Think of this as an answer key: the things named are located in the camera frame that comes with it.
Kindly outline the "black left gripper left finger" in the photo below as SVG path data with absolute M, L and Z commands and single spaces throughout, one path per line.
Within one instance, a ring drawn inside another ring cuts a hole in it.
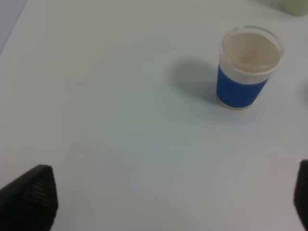
M 49 231 L 58 206 L 53 169 L 38 165 L 0 190 L 0 229 Z

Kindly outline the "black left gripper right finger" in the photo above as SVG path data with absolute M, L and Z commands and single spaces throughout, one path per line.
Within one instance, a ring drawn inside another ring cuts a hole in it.
M 298 217 L 304 227 L 308 230 L 308 161 L 302 160 L 299 165 L 297 174 L 295 191 L 294 191 L 294 205 Z

